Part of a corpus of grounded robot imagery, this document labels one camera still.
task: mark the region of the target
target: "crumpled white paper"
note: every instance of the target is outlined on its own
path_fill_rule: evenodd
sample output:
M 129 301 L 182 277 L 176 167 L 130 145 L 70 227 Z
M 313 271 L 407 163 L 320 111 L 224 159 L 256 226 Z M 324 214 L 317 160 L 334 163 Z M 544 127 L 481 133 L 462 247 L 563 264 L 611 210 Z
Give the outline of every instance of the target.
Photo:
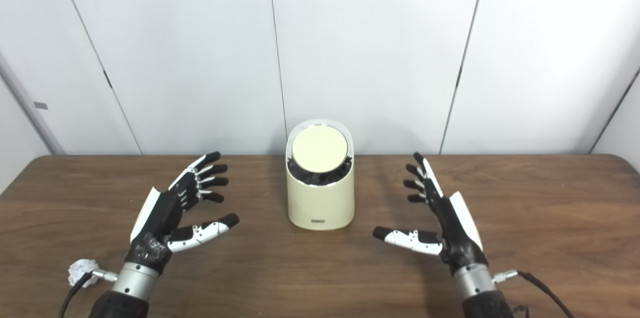
M 80 259 L 75 261 L 75 263 L 69 266 L 69 285 L 73 287 L 85 273 L 98 270 L 99 268 L 98 262 L 94 259 Z M 82 285 L 82 288 L 87 288 L 92 284 L 96 284 L 96 282 L 98 282 L 98 277 L 93 276 Z

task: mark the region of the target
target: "black cable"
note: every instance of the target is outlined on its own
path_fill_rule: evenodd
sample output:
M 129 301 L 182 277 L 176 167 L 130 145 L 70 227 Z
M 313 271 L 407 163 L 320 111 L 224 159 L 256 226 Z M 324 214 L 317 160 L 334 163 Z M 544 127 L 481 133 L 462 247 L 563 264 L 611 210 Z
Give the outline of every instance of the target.
M 555 295 L 553 291 L 549 289 L 548 286 L 542 283 L 540 279 L 537 279 L 536 277 L 533 276 L 533 274 L 529 272 L 521 272 L 520 270 L 517 270 L 517 272 L 520 277 L 528 280 L 531 284 L 533 284 L 537 288 L 540 288 L 540 290 L 546 293 L 546 295 L 550 296 L 551 299 L 555 302 L 555 304 L 557 304 L 558 307 L 562 309 L 562 311 L 564 312 L 564 314 L 566 314 L 567 317 L 575 318 L 574 314 L 571 311 L 569 311 L 569 308 L 567 308 L 567 306 L 562 302 L 562 300 L 560 300 L 560 298 L 558 298 L 558 296 Z
M 73 298 L 76 293 L 80 291 L 80 288 L 82 288 L 82 286 L 87 283 L 87 281 L 90 280 L 92 276 L 93 272 L 86 272 L 82 275 L 82 277 L 80 277 L 80 279 L 78 279 L 77 282 L 75 282 L 75 284 L 69 290 L 69 293 L 67 293 L 66 298 L 64 298 L 64 302 L 62 302 L 62 307 L 60 307 L 60 312 L 57 314 L 57 318 L 63 318 L 65 316 L 65 311 L 67 310 L 69 302 L 71 302 L 71 298 Z

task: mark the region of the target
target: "wooden table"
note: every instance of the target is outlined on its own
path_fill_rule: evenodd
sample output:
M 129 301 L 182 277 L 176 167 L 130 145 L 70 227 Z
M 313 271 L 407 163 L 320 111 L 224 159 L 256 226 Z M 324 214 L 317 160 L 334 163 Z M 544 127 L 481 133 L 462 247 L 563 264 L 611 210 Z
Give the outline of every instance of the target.
M 0 196 L 0 317 L 54 317 L 67 268 L 96 259 L 118 271 L 152 186 L 166 189 L 194 156 L 46 156 Z M 491 270 L 530 271 L 576 317 L 640 316 L 640 176 L 609 155 L 431 156 L 446 194 L 460 190 Z M 358 156 L 356 215 L 346 228 L 290 223 L 281 156 L 227 156 L 222 204 L 202 202 L 183 225 L 237 213 L 240 224 L 173 255 L 150 318 L 462 316 L 439 259 L 373 238 L 377 225 L 438 230 L 407 202 L 410 156 Z M 86 317 L 110 284 L 82 289 L 67 317 Z M 563 317 L 522 279 L 501 284 L 533 318 Z

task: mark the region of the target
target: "gray sticker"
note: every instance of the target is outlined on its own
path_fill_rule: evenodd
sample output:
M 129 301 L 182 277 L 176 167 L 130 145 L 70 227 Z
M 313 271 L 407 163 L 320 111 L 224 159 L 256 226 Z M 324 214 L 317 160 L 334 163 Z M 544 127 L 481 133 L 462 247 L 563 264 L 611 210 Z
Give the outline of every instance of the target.
M 34 104 L 34 106 L 36 106 L 37 109 L 44 109 L 46 111 L 49 110 L 49 108 L 48 108 L 46 103 L 41 103 L 39 101 L 35 101 L 35 102 L 33 102 L 33 104 Z

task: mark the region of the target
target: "white backdrop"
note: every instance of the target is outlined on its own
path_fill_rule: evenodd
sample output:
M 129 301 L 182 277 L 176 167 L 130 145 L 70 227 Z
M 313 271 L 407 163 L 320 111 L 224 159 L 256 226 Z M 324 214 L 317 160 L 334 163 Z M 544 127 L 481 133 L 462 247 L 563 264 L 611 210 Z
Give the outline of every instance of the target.
M 480 0 L 442 153 L 588 153 L 640 67 L 638 2 Z
M 271 0 L 75 0 L 144 154 L 283 152 Z
M 359 154 L 583 153 L 637 2 L 480 0 L 453 103 L 476 0 L 0 0 L 0 72 L 58 154 L 279 154 L 318 117 Z
M 0 0 L 0 10 L 0 72 L 54 153 L 139 154 L 73 2 Z
M 594 153 L 615 154 L 640 172 L 640 83 L 636 78 L 613 119 L 593 149 Z
M 0 77 L 0 193 L 30 161 L 49 154 L 18 101 Z
M 437 154 L 476 0 L 273 0 L 291 131 L 345 124 L 357 154 Z

